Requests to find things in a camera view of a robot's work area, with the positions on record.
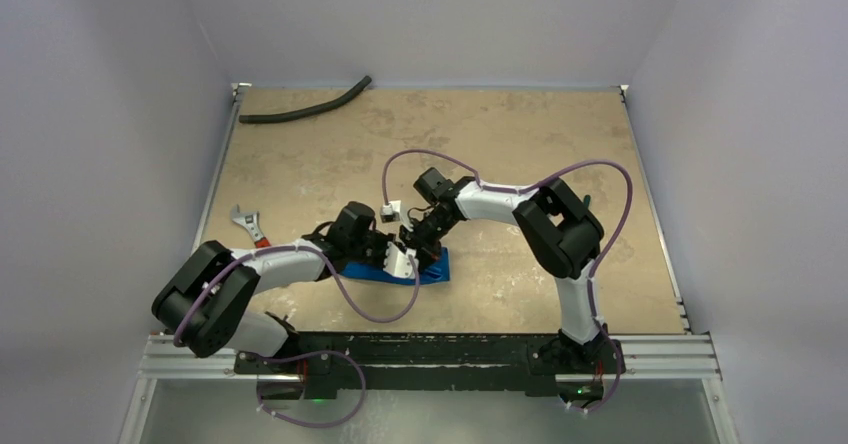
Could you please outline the blue cloth napkin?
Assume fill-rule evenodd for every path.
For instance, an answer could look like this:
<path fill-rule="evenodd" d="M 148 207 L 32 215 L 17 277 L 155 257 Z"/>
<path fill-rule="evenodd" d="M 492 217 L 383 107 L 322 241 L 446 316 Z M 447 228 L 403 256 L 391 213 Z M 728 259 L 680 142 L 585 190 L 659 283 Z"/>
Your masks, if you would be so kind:
<path fill-rule="evenodd" d="M 404 286 L 414 285 L 413 278 L 395 277 L 384 270 L 355 262 L 349 263 L 345 269 L 340 272 L 340 275 L 355 280 L 390 283 Z M 420 282 L 421 285 L 430 285 L 449 282 L 450 280 L 450 254 L 446 247 L 442 247 L 440 258 L 420 272 Z"/>

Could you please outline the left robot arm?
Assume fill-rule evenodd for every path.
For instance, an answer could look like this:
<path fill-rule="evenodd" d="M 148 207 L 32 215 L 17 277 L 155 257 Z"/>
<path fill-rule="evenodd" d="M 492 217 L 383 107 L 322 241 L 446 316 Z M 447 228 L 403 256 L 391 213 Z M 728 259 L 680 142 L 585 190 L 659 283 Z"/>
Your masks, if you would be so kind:
<path fill-rule="evenodd" d="M 377 230 L 374 210 L 351 201 L 335 220 L 289 244 L 238 250 L 217 240 L 202 243 L 154 298 L 151 312 L 175 346 L 198 358 L 230 348 L 259 354 L 272 372 L 284 373 L 297 363 L 295 331 L 280 317 L 250 312 L 253 297 L 338 278 L 351 263 L 381 269 L 399 250 L 394 235 Z"/>

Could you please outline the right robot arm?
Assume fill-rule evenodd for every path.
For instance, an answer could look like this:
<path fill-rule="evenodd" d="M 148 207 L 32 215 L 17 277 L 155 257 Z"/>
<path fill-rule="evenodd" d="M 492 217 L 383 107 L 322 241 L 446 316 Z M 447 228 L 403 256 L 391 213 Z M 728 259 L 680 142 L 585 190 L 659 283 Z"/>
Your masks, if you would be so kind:
<path fill-rule="evenodd" d="M 399 241 L 417 253 L 423 267 L 441 255 L 442 239 L 458 223 L 486 220 L 517 227 L 537 264 L 554 278 L 560 305 L 564 363 L 584 371 L 596 363 L 601 348 L 588 274 L 599 257 L 604 229 L 583 200 L 560 178 L 520 188 L 477 181 L 456 182 L 430 168 L 414 189 L 426 201 L 420 218 L 408 218 Z"/>

